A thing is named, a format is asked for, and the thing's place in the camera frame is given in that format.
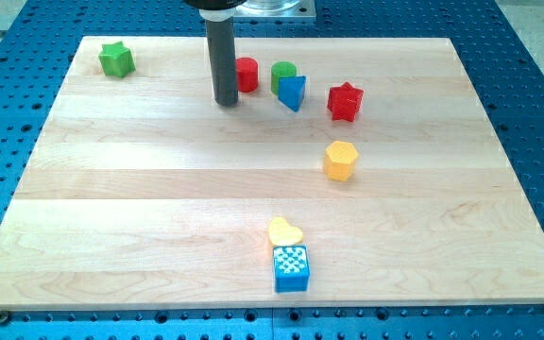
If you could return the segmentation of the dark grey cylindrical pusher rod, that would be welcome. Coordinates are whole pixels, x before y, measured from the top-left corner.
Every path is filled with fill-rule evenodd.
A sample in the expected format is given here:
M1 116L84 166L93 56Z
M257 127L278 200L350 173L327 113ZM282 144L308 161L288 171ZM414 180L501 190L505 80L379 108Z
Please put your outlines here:
M233 19L205 22L215 102L223 107L238 103Z

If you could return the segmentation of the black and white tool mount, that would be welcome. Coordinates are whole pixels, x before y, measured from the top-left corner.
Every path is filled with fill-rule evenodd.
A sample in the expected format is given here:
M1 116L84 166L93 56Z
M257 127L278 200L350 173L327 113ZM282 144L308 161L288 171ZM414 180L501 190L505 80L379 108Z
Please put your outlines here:
M237 8L246 0L184 0L188 6L198 10L200 16L211 22L223 22L233 17Z

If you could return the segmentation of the clear acrylic robot base plate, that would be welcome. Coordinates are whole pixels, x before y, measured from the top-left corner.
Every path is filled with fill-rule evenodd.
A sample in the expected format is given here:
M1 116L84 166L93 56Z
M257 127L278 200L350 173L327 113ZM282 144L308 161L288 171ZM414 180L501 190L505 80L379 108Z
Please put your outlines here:
M246 0L234 16L236 22L310 23L315 18L315 0Z

